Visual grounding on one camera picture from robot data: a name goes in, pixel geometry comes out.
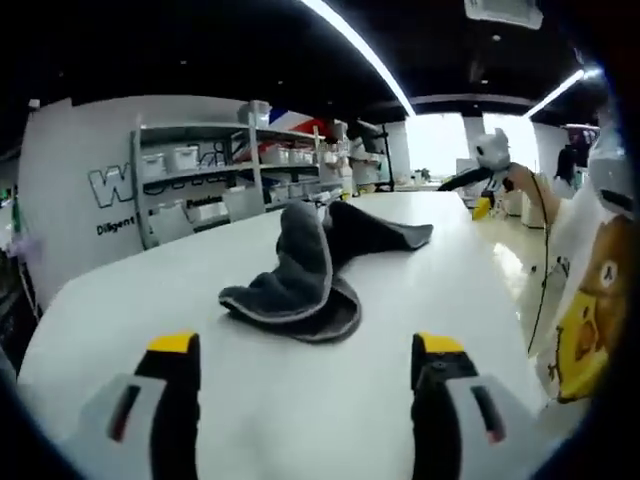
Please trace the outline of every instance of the cloth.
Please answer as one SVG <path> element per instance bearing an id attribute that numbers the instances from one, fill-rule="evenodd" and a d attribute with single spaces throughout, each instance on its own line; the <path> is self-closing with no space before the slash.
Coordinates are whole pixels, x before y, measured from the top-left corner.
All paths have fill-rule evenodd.
<path id="1" fill-rule="evenodd" d="M 283 210 L 278 266 L 248 287 L 220 292 L 219 302 L 232 318 L 309 343 L 342 340 L 358 328 L 361 306 L 338 275 L 340 268 L 359 255 L 416 250 L 433 231 L 432 225 L 387 222 L 339 201 L 326 214 L 321 222 L 315 208 L 303 202 Z"/>

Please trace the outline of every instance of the white wall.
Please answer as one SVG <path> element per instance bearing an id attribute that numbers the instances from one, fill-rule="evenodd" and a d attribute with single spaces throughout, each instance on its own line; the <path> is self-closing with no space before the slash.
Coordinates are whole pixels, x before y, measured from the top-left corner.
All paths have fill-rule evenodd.
<path id="1" fill-rule="evenodd" d="M 482 117 L 464 117 L 464 126 L 467 133 L 469 152 L 473 155 L 475 139 L 485 133 Z M 556 173 L 558 153 L 568 142 L 566 130 L 549 125 L 534 123 L 534 132 L 538 143 L 538 155 L 541 171 L 553 179 Z M 408 179 L 411 175 L 409 164 L 409 146 L 404 122 L 390 123 L 386 125 L 389 132 L 389 151 L 393 167 L 393 177 L 397 181 L 401 178 Z M 452 174 L 455 173 L 455 164 L 452 165 Z"/>
<path id="2" fill-rule="evenodd" d="M 142 251 L 138 227 L 131 221 L 135 208 L 128 166 L 130 132 L 137 120 L 233 122 L 241 104 L 190 96 L 129 97 L 78 107 L 65 100 L 31 117 L 18 186 L 23 224 L 41 245 L 39 258 L 29 259 L 28 266 L 43 307 L 70 279 Z M 277 126 L 288 128 L 291 120 L 289 116 Z M 89 182 L 90 174 L 101 178 L 96 172 L 109 179 L 100 202 Z M 201 188 L 211 185 L 205 182 Z M 118 222 L 123 223 L 117 231 L 98 234 L 98 226 Z"/>

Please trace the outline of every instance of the led light strip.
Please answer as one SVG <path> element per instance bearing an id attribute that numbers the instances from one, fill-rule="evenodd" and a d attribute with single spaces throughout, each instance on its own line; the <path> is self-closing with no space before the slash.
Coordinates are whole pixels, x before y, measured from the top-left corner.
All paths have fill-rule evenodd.
<path id="1" fill-rule="evenodd" d="M 576 73 L 571 75 L 569 78 L 567 78 L 564 82 L 562 82 L 560 84 L 560 86 L 558 88 L 556 88 L 553 92 L 551 92 L 549 95 L 544 97 L 544 99 L 539 104 L 537 104 L 535 107 L 533 107 L 527 113 L 525 113 L 523 115 L 523 117 L 524 118 L 533 117 L 536 113 L 538 113 L 544 107 L 549 105 L 551 102 L 553 102 L 556 98 L 558 98 L 564 92 L 569 90 L 569 88 L 571 88 L 574 83 L 579 82 L 580 80 L 582 80 L 582 77 L 584 77 L 584 70 L 580 69 Z"/>
<path id="2" fill-rule="evenodd" d="M 569 78 L 567 78 L 564 82 L 562 82 L 560 86 L 556 88 L 553 92 L 551 92 L 549 95 L 544 97 L 544 99 L 539 104 L 537 104 L 527 113 L 525 113 L 523 117 L 524 118 L 533 117 L 536 113 L 538 113 L 544 107 L 549 105 L 551 102 L 553 102 L 556 98 L 558 98 L 564 92 L 569 90 L 575 83 L 579 82 L 580 80 L 589 80 L 591 78 L 597 77 L 601 73 L 602 73 L 602 70 L 600 68 L 593 68 L 587 71 L 584 71 L 582 69 L 578 70 L 576 73 L 574 73 Z"/>
<path id="3" fill-rule="evenodd" d="M 340 15 L 334 12 L 322 0 L 300 0 L 307 7 L 312 9 L 327 22 L 329 22 L 336 30 L 338 30 L 344 37 L 351 42 L 351 44 L 358 49 L 364 58 L 376 69 L 378 74 L 387 83 L 391 91 L 398 98 L 398 101 L 402 104 L 409 117 L 415 117 L 416 112 L 413 110 L 409 99 L 404 94 L 400 85 L 393 78 L 389 69 L 382 63 L 382 60 L 375 54 L 371 47 L 364 41 L 364 39 L 356 32 L 351 25 L 349 25 Z"/>

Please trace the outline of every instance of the cable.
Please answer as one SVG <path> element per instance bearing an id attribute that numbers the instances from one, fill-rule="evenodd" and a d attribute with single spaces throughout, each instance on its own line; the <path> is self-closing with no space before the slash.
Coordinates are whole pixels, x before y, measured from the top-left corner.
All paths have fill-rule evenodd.
<path id="1" fill-rule="evenodd" d="M 547 208 L 544 204 L 544 200 L 542 198 L 542 193 L 540 192 L 540 187 L 538 186 L 536 176 L 533 172 L 529 173 L 531 174 L 531 179 L 533 180 L 533 184 L 535 185 L 536 191 L 538 192 L 538 198 L 540 198 L 540 205 L 542 206 L 542 217 L 544 218 L 544 280 L 542 281 L 542 294 L 540 295 L 538 314 L 536 315 L 536 322 L 533 324 L 533 333 L 531 334 L 531 340 L 529 341 L 529 346 L 527 347 L 527 354 L 531 353 L 531 346 L 533 345 L 533 340 L 536 338 L 536 330 L 538 329 L 540 313 L 542 312 L 542 305 L 544 303 L 544 294 L 547 291 L 547 272 L 549 271 L 549 222 L 547 219 Z"/>

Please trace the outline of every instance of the white table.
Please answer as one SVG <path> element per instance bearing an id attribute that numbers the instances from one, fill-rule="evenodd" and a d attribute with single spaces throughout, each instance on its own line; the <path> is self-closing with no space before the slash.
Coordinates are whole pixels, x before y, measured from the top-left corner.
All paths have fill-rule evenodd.
<path id="1" fill-rule="evenodd" d="M 19 378 L 46 432 L 54 441 L 70 435 L 103 384 L 133 372 L 152 338 L 181 329 L 198 331 L 202 345 L 203 480 L 411 478 L 417 331 L 455 337 L 481 372 L 538 408 L 516 307 L 459 196 L 381 193 L 353 204 L 435 228 L 415 253 L 345 268 L 363 305 L 351 338 L 311 346 L 224 318 L 220 289 L 274 267 L 280 212 L 203 232 L 99 268 L 54 299 Z"/>

